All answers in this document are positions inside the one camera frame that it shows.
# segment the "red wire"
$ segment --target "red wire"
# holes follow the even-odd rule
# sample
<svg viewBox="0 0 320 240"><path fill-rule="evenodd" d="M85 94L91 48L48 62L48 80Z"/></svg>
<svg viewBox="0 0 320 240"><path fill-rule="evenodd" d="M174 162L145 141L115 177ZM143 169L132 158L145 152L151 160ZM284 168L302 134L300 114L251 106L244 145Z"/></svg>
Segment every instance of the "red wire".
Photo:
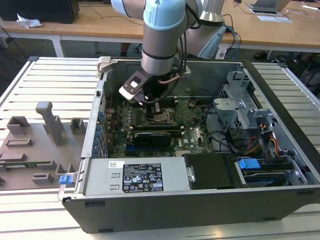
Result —
<svg viewBox="0 0 320 240"><path fill-rule="evenodd" d="M250 140L248 141L248 149L250 148L250 143L253 139L257 138L256 136L253 136L252 138L250 138Z"/></svg>

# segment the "wooden table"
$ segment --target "wooden table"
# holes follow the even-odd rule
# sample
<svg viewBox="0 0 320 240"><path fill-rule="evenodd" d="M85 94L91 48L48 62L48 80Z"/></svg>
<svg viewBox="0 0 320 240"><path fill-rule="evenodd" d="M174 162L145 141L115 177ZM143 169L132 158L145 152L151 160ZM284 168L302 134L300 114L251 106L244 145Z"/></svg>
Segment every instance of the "wooden table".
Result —
<svg viewBox="0 0 320 240"><path fill-rule="evenodd" d="M292 17L289 19L292 23L267 22L258 19L256 14L251 14L244 2L238 5L233 0L225 0L222 9L222 14L232 15L234 29L242 39L240 48L320 53L319 11L302 8L301 2L292 1L288 8L304 11L308 16L291 13ZM61 40L93 41L96 43L95 47L98 47L98 42L142 43L143 21L123 16L108 5L79 5L79 15L73 24L44 22L42 27L30 29L22 28L14 21L0 21L0 24L15 38L51 40L58 57L64 57ZM308 5L320 6L318 3ZM288 8L282 13L290 12ZM228 16L225 17L225 21L231 24ZM6 34L0 30L0 37L5 36ZM226 33L218 54L225 52L232 41L231 33Z"/></svg>
<svg viewBox="0 0 320 240"><path fill-rule="evenodd" d="M292 12L288 16L292 23L261 21L257 14L251 14L245 2L243 0L241 4L237 4L233 0L225 0L222 9L222 14L232 16L234 29L241 35L242 49L320 53L320 11L303 8L301 2L291 1L281 13L297 10L307 14L307 17ZM320 7L318 3L307 4ZM228 16L224 19L231 25ZM232 41L231 33L226 33L220 50L229 48Z"/></svg>

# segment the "gray plastic block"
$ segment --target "gray plastic block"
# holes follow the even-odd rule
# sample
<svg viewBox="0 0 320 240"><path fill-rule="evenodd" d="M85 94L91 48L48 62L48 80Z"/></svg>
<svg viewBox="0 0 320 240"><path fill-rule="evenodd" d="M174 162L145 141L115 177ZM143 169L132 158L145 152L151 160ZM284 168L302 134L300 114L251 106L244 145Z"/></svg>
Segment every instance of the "gray plastic block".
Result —
<svg viewBox="0 0 320 240"><path fill-rule="evenodd" d="M25 161L26 158L27 156L24 153L0 155L0 161L4 161L4 162L22 162L22 161Z"/></svg>
<svg viewBox="0 0 320 240"><path fill-rule="evenodd" d="M55 170L55 175L57 176L61 176L61 175L65 175L66 174L66 171L64 170L64 168L62 167L62 165L59 163L56 167L56 170Z"/></svg>
<svg viewBox="0 0 320 240"><path fill-rule="evenodd" d="M54 178L50 173L34 173L32 175L32 181L35 184L52 184L54 182Z"/></svg>
<svg viewBox="0 0 320 240"><path fill-rule="evenodd" d="M29 147L32 145L30 138L8 139L4 142L8 148L12 147Z"/></svg>
<svg viewBox="0 0 320 240"><path fill-rule="evenodd" d="M8 168L5 165L0 165L0 172L8 172Z"/></svg>
<svg viewBox="0 0 320 240"><path fill-rule="evenodd" d="M43 120L46 125L46 131L49 132L51 135L54 143L56 146L60 146L62 144L62 128L60 124L56 122L56 118L52 114L52 103L50 101L40 101L36 108L35 111L42 115Z"/></svg>
<svg viewBox="0 0 320 240"><path fill-rule="evenodd" d="M50 163L38 163L36 166L41 170L52 170L57 168L57 164L53 160Z"/></svg>
<svg viewBox="0 0 320 240"><path fill-rule="evenodd" d="M56 126L61 130L61 132L63 131L64 129L64 126L61 122L61 119L59 116L54 116L54 120L55 120L55 123L56 123ZM49 129L47 128L47 125L43 124L43 127L44 127L44 130L47 134L50 134L49 132Z"/></svg>
<svg viewBox="0 0 320 240"><path fill-rule="evenodd" d="M69 166L68 166L68 170L66 171L68 174L69 173L75 173L75 169L74 169L74 166L72 166L72 164L70 163Z"/></svg>
<svg viewBox="0 0 320 240"><path fill-rule="evenodd" d="M10 130L12 135L24 135L24 127L30 126L24 116L13 116L10 118L6 127Z"/></svg>
<svg viewBox="0 0 320 240"><path fill-rule="evenodd" d="M85 134L86 126L82 118L72 118L70 122L72 134Z"/></svg>

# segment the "power supply label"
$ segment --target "power supply label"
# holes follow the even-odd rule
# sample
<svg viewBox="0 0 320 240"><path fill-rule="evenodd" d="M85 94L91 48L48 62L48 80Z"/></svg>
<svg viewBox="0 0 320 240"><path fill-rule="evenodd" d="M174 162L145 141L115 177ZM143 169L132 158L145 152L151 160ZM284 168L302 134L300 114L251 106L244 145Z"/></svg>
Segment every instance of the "power supply label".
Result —
<svg viewBox="0 0 320 240"><path fill-rule="evenodd" d="M124 164L122 191L125 193L158 192L164 190L161 163Z"/></svg>

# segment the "black box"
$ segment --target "black box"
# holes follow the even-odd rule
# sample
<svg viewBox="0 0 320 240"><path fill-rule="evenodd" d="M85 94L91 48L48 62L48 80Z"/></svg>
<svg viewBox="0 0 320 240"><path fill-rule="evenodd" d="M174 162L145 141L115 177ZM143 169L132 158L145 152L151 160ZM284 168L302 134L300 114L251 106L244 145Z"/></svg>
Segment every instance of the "black box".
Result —
<svg viewBox="0 0 320 240"><path fill-rule="evenodd" d="M26 19L72 24L79 12L78 0L0 0L0 17L4 21Z"/></svg>

